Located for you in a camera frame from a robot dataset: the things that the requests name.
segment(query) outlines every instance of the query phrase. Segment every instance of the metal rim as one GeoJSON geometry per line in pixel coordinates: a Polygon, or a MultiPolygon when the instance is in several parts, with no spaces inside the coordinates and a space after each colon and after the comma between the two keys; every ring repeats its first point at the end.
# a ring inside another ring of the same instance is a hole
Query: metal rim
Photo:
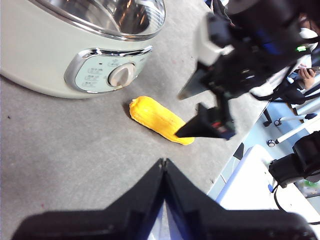
{"type": "Polygon", "coordinates": [[[102,37],[106,37],[114,40],[127,41],[127,42],[146,41],[156,36],[159,33],[159,31],[163,28],[166,20],[166,15],[167,15],[166,6],[163,3],[164,16],[163,16],[163,22],[161,23],[161,26],[154,33],[139,35],[139,34],[117,32],[112,30],[105,30],[97,25],[89,24],[87,21],[84,21],[81,18],[68,13],[67,11],[60,9],[59,7],[56,7],[50,4],[46,0],[29,0],[29,1],[34,5],[36,5],[37,7],[39,7],[40,9],[46,11],[47,13],[77,28],[86,30],[87,32],[90,32],[102,37]]]}

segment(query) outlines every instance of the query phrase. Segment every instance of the control panel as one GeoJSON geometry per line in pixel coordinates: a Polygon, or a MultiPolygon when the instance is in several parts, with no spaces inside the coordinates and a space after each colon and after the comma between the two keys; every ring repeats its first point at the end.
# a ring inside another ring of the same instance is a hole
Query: control panel
{"type": "Polygon", "coordinates": [[[129,85],[142,71],[152,47],[135,51],[91,48],[69,64],[64,79],[72,88],[91,94],[115,91],[129,85]]]}

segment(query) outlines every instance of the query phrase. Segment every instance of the yellow corn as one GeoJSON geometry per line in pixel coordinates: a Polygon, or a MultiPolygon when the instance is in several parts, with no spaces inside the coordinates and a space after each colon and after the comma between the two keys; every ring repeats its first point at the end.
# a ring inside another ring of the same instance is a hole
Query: yellow corn
{"type": "Polygon", "coordinates": [[[166,139],[182,145],[192,144],[194,137],[177,137],[175,133],[186,123],[149,96],[139,96],[130,103],[130,115],[143,126],[166,139]]]}

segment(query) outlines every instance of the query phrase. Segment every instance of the caster wheel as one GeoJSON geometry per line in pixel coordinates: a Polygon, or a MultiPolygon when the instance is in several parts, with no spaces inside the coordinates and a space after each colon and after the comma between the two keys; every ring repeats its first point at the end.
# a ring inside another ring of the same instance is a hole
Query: caster wheel
{"type": "Polygon", "coordinates": [[[268,121],[265,121],[265,122],[263,123],[263,125],[264,125],[265,127],[269,127],[269,125],[270,125],[270,122],[268,122],[268,121]]]}
{"type": "Polygon", "coordinates": [[[266,142],[266,144],[268,144],[268,146],[269,146],[270,148],[273,148],[273,147],[276,145],[276,142],[273,141],[272,139],[270,139],[270,140],[268,140],[268,141],[266,142]]]}
{"type": "Polygon", "coordinates": [[[280,120],[275,120],[274,121],[274,125],[276,126],[280,126],[282,124],[282,122],[280,120]]]}

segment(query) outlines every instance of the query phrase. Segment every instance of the chair leg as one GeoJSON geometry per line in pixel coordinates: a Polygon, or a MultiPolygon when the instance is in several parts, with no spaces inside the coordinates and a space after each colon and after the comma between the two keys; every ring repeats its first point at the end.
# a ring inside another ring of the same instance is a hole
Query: chair leg
{"type": "Polygon", "coordinates": [[[263,123],[263,125],[264,125],[265,127],[268,127],[268,126],[272,123],[272,119],[271,119],[270,114],[269,114],[269,112],[268,112],[267,109],[265,109],[265,110],[263,111],[263,114],[265,115],[266,120],[267,120],[267,121],[265,121],[265,122],[263,123]]]}

